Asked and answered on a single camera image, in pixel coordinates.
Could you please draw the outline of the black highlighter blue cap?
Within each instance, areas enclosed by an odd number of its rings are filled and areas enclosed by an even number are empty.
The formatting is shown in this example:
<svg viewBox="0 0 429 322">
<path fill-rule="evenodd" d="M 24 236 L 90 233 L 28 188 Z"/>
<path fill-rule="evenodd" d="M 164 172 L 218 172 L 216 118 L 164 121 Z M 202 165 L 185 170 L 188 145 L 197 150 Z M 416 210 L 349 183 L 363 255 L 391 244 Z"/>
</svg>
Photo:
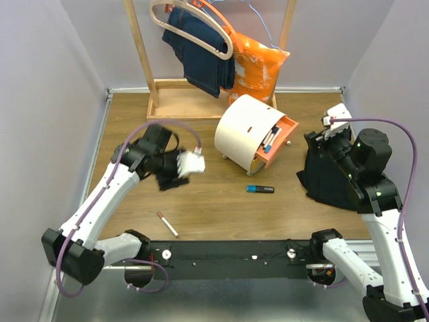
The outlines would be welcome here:
<svg viewBox="0 0 429 322">
<path fill-rule="evenodd" d="M 268 193 L 272 194 L 275 189 L 272 186 L 260 186 L 260 185 L 247 185 L 246 191 L 248 193 Z"/>
</svg>

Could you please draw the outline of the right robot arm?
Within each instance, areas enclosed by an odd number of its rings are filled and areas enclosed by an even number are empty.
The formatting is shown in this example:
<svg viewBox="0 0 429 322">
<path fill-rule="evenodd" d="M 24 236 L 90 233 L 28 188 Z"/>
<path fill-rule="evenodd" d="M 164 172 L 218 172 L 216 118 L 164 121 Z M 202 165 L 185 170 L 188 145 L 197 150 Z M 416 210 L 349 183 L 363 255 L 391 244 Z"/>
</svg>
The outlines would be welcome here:
<svg viewBox="0 0 429 322">
<path fill-rule="evenodd" d="M 361 293 L 370 321 L 428 319 L 428 289 L 420 280 L 404 228 L 398 221 L 404 208 L 398 189 L 384 174 L 392 149 L 382 131 L 367 128 L 355 140 L 346 128 L 333 136 L 326 131 L 304 136 L 310 151 L 328 156 L 348 180 L 347 190 L 370 233 L 380 272 L 350 249 L 335 229 L 312 234 L 310 258 L 332 262 Z"/>
</svg>

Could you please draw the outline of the white marker brown cap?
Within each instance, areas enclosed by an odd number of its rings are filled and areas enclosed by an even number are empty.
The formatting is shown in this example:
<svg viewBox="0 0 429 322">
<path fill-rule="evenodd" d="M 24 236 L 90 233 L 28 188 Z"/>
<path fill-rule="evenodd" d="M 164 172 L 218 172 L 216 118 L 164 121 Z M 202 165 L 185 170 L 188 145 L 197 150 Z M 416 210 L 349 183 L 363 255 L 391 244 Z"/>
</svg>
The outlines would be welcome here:
<svg viewBox="0 0 429 322">
<path fill-rule="evenodd" d="M 168 230 L 175 238 L 180 237 L 180 234 L 173 228 L 170 222 L 159 211 L 156 213 L 156 215 L 160 218 L 160 220 L 164 223 L 164 225 L 168 228 Z"/>
</svg>

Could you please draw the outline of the white marker dark blue cap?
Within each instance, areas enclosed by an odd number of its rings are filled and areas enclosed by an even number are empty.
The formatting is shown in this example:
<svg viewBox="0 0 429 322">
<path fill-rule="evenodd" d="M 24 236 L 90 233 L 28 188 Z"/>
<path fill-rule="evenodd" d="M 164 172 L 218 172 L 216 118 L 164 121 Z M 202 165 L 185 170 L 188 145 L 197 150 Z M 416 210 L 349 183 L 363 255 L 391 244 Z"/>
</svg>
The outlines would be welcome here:
<svg viewBox="0 0 429 322">
<path fill-rule="evenodd" d="M 273 134 L 275 134 L 277 131 L 278 131 L 278 127 L 277 127 L 276 125 L 275 125 L 275 126 L 273 126 L 273 127 L 269 130 L 269 132 L 267 133 L 267 135 L 264 137 L 264 139 L 263 139 L 263 141 L 262 141 L 261 145 L 262 145 L 263 147 L 265 147 L 265 146 L 268 144 L 268 142 L 269 142 L 269 138 L 270 138 Z"/>
</svg>

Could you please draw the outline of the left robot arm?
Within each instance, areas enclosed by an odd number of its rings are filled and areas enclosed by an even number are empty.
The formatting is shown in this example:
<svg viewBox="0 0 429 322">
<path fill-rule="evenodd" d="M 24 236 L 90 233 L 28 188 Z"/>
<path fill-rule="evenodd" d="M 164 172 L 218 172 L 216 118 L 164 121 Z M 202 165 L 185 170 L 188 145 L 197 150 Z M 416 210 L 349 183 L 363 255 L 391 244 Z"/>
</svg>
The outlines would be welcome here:
<svg viewBox="0 0 429 322">
<path fill-rule="evenodd" d="M 67 295 L 61 276 L 73 278 L 81 286 L 92 283 L 101 270 L 121 260 L 143 264 L 149 255 L 149 240 L 132 229 L 117 237 L 101 240 L 104 226 L 125 196 L 141 181 L 155 176 L 166 191 L 188 184 L 188 176 L 205 169 L 201 147 L 168 149 L 178 134 L 156 121 L 147 122 L 119 144 L 99 183 L 75 213 L 59 229 L 45 230 L 41 243 L 48 263 L 56 270 L 60 292 Z"/>
</svg>

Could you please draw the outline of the white rounded drawer organizer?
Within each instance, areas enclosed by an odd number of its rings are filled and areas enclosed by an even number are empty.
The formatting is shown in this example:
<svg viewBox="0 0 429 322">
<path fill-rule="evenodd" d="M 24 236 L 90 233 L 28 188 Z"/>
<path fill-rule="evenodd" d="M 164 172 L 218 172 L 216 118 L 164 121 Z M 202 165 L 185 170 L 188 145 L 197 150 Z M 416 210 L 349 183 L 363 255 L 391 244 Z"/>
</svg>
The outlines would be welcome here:
<svg viewBox="0 0 429 322">
<path fill-rule="evenodd" d="M 265 154 L 261 145 L 273 126 L 282 132 Z M 221 117 L 214 135 L 214 146 L 223 158 L 230 159 L 248 176 L 268 168 L 278 152 L 289 144 L 290 136 L 299 123 L 250 95 L 240 96 Z"/>
</svg>

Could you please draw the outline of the white marker light blue cap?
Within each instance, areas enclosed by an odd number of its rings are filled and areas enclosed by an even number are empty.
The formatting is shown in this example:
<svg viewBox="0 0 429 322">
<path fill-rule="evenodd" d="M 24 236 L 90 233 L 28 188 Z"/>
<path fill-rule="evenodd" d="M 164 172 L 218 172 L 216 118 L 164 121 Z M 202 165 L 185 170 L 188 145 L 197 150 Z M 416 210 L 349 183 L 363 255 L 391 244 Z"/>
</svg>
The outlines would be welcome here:
<svg viewBox="0 0 429 322">
<path fill-rule="evenodd" d="M 282 128 L 279 127 L 278 131 L 269 138 L 268 144 L 263 148 L 263 151 L 265 154 L 267 154 L 271 150 L 273 143 L 275 142 L 275 140 L 277 139 L 277 137 L 281 132 L 282 132 Z"/>
</svg>

